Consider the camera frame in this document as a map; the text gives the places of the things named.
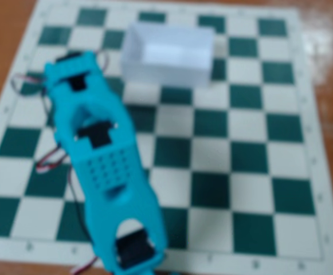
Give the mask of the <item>cyan gripper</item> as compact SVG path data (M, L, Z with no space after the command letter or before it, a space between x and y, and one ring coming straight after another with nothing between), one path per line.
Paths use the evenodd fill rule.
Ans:
M58 57L56 59L56 62L61 62L61 61L65 61L65 60L68 60L71 58L75 58L75 57L81 56L82 54L83 54L82 52L69 52L64 56Z

